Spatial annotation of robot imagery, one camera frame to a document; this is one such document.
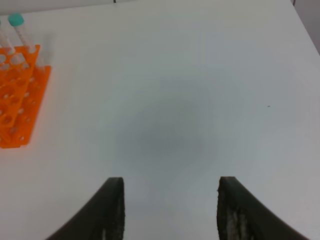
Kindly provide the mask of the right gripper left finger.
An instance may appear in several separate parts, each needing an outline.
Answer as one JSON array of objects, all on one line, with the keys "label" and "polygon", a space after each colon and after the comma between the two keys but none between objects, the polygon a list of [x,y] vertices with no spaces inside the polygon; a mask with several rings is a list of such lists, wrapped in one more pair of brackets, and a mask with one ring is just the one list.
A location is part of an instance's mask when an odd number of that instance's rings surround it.
[{"label": "right gripper left finger", "polygon": [[125,184],[110,177],[94,196],[49,240],[122,240],[125,233]]}]

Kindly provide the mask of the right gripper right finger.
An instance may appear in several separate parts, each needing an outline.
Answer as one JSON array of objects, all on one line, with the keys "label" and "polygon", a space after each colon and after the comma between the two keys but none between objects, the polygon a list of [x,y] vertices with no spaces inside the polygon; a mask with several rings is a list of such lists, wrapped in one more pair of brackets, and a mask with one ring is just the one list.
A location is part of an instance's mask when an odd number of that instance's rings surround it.
[{"label": "right gripper right finger", "polygon": [[219,179],[216,223],[220,240],[305,240],[234,176]]}]

